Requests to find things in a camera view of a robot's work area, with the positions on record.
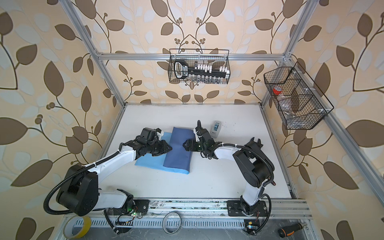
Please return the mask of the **blue wrapping paper sheet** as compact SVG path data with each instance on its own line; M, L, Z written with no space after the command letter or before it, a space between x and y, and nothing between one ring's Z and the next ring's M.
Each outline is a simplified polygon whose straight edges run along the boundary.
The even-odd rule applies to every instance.
M190 173L190 163L192 152L188 152L183 147L187 140L194 140L195 134L191 129L173 128L171 133L165 132L162 140L165 140L173 149L165 155L153 157L147 154L136 160L135 165L154 170L161 170L171 173L186 174Z

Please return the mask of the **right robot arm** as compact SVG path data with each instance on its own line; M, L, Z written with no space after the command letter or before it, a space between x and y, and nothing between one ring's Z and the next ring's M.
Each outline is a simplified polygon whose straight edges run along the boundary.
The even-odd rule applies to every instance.
M246 188L240 197L242 212L251 215L259 201L266 196L265 187L274 185L275 166L262 151L261 140L254 138L245 145L216 142L209 131L197 121L195 140L187 140L183 147L188 152L199 152L203 158L233 160L246 180Z

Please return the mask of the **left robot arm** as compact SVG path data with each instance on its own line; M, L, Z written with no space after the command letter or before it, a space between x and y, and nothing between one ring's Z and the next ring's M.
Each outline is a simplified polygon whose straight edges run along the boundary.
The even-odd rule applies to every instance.
M70 167L65 179L46 196L44 211L50 215L74 213L83 217L92 211L122 208L131 194L122 189L104 191L99 185L106 177L140 157L147 154L157 157L170 152L172 147L163 140L163 135L161 129L144 128L134 140L120 143L113 154L85 166Z

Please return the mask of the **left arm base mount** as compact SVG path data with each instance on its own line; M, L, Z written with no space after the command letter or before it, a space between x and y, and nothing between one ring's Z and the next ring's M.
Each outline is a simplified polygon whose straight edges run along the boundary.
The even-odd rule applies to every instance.
M132 216L133 214L139 214L139 216L141 217L147 214L149 210L149 203L150 200L147 199L131 199L127 200L124 205L119 209L108 209L107 213L112 216Z

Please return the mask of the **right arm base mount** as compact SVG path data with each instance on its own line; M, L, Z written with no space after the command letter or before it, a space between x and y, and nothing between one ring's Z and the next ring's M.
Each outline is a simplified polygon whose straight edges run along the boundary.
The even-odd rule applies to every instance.
M243 200L227 201L228 216L230 217L266 217L268 207L265 201L258 201L253 206L249 206Z

